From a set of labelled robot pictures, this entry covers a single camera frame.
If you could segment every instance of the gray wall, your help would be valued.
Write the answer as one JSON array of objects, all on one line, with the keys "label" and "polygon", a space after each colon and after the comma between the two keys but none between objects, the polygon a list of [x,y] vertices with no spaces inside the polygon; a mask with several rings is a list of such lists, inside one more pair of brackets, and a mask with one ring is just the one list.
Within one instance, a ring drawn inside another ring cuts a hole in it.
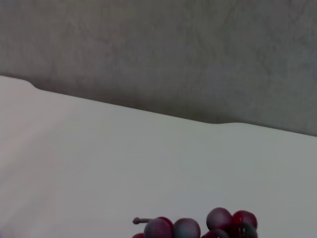
[{"label": "gray wall", "polygon": [[317,135],[316,0],[0,0],[0,74]]}]

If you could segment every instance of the white table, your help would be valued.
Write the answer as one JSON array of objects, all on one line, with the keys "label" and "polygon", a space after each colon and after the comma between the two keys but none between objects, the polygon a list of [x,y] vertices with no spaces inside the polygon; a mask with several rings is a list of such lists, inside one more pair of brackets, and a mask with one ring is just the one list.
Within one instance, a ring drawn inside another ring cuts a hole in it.
[{"label": "white table", "polygon": [[0,77],[4,238],[131,238],[134,217],[255,213],[261,238],[315,237],[317,139],[206,124]]}]

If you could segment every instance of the grape cluster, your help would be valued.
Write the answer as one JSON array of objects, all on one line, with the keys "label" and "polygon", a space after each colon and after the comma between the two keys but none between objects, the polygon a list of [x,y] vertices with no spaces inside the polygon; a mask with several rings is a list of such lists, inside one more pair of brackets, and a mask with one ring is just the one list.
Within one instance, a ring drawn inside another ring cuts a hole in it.
[{"label": "grape cluster", "polygon": [[191,218],[181,218],[174,224],[166,217],[155,219],[135,218],[134,224],[147,223],[144,232],[132,238],[258,238],[258,222],[248,211],[237,211],[233,215],[218,207],[207,215],[209,231],[201,237],[198,223]]}]

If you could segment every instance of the white surface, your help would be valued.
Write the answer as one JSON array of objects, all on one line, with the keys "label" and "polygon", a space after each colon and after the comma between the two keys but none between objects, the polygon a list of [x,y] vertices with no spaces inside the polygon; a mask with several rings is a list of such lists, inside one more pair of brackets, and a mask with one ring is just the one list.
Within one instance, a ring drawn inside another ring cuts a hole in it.
[{"label": "white surface", "polygon": [[314,237],[315,137],[205,124],[0,77],[4,238],[130,238],[134,217],[255,213],[261,238]]}]

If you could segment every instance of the grape stem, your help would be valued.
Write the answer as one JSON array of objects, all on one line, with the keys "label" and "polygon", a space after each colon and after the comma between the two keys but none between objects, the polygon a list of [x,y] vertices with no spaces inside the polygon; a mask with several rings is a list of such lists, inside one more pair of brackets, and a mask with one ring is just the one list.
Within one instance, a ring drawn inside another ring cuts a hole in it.
[{"label": "grape stem", "polygon": [[148,223],[150,220],[152,220],[152,219],[136,217],[136,218],[133,219],[132,222],[133,222],[133,224],[137,225],[137,224],[140,224],[140,223]]}]

